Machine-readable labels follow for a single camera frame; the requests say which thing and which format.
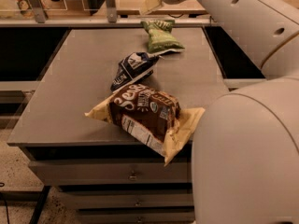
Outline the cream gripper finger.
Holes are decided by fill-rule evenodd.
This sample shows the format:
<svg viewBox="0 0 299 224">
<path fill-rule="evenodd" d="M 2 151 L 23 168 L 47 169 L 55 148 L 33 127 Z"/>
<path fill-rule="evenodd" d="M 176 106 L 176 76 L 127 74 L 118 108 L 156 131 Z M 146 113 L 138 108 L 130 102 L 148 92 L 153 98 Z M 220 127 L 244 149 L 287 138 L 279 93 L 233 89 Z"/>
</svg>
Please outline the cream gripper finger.
<svg viewBox="0 0 299 224">
<path fill-rule="evenodd" d="M 148 15 L 153 11 L 160 9 L 163 6 L 162 0 L 145 0 L 139 9 L 141 15 Z"/>
</svg>

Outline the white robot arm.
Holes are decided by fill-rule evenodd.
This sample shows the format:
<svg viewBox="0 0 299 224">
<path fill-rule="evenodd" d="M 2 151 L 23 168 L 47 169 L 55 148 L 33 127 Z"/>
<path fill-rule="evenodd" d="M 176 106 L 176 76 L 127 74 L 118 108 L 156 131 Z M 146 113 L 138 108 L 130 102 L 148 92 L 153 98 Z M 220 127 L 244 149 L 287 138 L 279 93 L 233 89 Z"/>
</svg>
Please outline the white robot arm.
<svg viewBox="0 0 299 224">
<path fill-rule="evenodd" d="M 149 0 L 151 12 L 161 3 Z M 217 99 L 192 141 L 196 224 L 299 224 L 299 10 L 197 0 L 265 79 Z"/>
</svg>

